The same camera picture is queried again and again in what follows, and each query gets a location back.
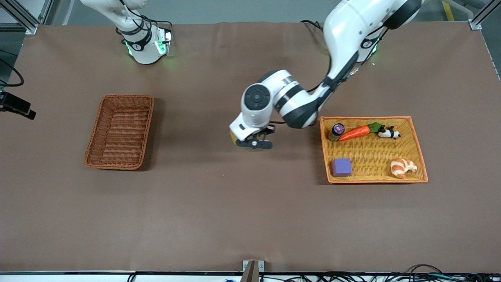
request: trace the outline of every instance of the table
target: table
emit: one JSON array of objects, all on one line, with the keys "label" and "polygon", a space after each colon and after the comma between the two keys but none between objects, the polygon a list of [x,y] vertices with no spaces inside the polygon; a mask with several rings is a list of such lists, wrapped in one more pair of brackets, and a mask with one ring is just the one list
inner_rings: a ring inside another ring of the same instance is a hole
[{"label": "table", "polygon": [[[429,182],[328,185],[318,125],[277,126],[274,148],[231,143],[247,86],[288,69],[305,88],[327,70],[304,24],[174,27],[172,57],[139,65],[113,26],[40,26],[10,89],[30,121],[2,113],[1,270],[393,270],[499,272],[499,83],[480,31],[411,23],[390,31],[324,116],[411,115]],[[149,94],[140,171],[84,167],[106,94]]]}]

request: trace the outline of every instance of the toy carrot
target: toy carrot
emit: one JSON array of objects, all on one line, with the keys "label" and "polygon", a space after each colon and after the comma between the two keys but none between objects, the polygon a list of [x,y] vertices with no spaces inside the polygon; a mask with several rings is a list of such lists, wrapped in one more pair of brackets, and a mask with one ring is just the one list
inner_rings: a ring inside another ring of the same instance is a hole
[{"label": "toy carrot", "polygon": [[349,140],[349,139],[353,139],[353,138],[357,138],[357,137],[362,137],[362,136],[365,136],[371,132],[377,132],[380,127],[381,127],[381,124],[377,123],[377,122],[373,122],[369,125],[357,127],[354,130],[348,131],[348,132],[344,133],[343,135],[341,135],[339,137],[338,141],[345,141],[345,140]]}]

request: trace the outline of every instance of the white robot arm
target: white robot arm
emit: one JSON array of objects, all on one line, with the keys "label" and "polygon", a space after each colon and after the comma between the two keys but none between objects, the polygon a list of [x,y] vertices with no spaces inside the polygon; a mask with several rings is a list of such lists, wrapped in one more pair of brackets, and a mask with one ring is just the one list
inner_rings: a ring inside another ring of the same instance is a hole
[{"label": "white robot arm", "polygon": [[269,125],[273,108],[292,128],[305,128],[336,88],[349,78],[355,63],[365,61],[380,39],[382,27],[396,29],[411,21],[423,0],[342,0],[327,16],[324,39],[332,64],[313,94],[309,94],[287,70],[271,71],[243,93],[241,113],[229,126],[240,147],[270,149],[270,141],[258,136],[273,133]]},{"label": "white robot arm", "polygon": [[81,0],[109,20],[125,38],[129,54],[140,64],[152,64],[168,53],[171,31],[166,31],[144,19],[137,9],[147,0]]}]

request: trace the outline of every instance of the blue block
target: blue block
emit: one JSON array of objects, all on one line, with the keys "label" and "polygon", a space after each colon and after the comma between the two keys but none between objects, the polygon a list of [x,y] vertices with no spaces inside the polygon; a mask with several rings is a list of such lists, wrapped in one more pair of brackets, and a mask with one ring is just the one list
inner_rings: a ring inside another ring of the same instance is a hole
[{"label": "blue block", "polygon": [[334,177],[345,177],[351,173],[350,159],[334,159],[332,161],[332,175]]}]

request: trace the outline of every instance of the empty brown basket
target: empty brown basket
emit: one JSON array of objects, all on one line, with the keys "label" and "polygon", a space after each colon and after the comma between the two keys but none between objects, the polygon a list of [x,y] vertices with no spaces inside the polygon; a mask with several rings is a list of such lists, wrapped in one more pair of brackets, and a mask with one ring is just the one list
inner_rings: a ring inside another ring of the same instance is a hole
[{"label": "empty brown basket", "polygon": [[106,95],[101,100],[85,166],[135,170],[144,159],[154,100],[148,95]]}]

